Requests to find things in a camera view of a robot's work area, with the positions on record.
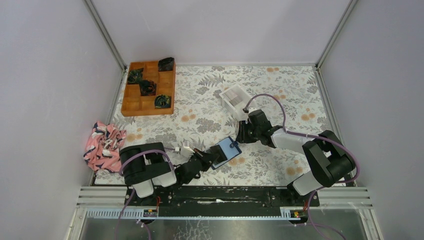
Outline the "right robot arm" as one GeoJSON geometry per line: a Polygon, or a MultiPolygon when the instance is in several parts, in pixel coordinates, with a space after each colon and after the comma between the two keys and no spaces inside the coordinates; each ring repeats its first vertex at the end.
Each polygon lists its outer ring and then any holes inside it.
{"type": "Polygon", "coordinates": [[[245,108],[243,111],[247,118],[239,122],[238,143],[260,142],[273,149],[286,149],[306,157],[309,172],[287,186],[286,198],[291,205],[301,205],[312,191],[329,188],[356,169],[355,160],[332,131],[325,130],[319,135],[296,133],[284,130],[281,125],[272,125],[261,109],[245,108]]]}

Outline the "blue leather card holder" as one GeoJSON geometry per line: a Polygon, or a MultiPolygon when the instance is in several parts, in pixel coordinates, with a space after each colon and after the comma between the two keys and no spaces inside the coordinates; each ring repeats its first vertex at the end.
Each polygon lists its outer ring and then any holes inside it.
{"type": "Polygon", "coordinates": [[[205,152],[219,155],[219,158],[213,161],[211,165],[211,168],[216,170],[228,163],[230,160],[239,156],[242,153],[242,150],[239,147],[239,143],[228,136],[217,144],[207,148],[205,152]]]}

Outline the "black credit card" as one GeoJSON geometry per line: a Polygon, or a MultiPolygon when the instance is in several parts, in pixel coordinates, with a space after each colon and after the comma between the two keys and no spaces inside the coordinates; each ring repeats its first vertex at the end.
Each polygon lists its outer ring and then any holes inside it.
{"type": "Polygon", "coordinates": [[[215,160],[212,162],[212,166],[214,168],[217,168],[218,166],[224,164],[228,160],[226,154],[224,153],[220,145],[211,146],[205,152],[217,156],[215,160]]]}

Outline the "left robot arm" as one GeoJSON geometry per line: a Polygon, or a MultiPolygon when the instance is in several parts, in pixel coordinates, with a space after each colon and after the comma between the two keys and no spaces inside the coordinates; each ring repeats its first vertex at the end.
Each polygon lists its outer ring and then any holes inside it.
{"type": "Polygon", "coordinates": [[[154,202],[156,185],[166,188],[188,184],[220,158],[219,154],[188,146],[175,150],[188,161],[174,165],[161,142],[135,145],[120,151],[121,168],[118,173],[124,177],[125,184],[132,187],[142,205],[154,202]]]}

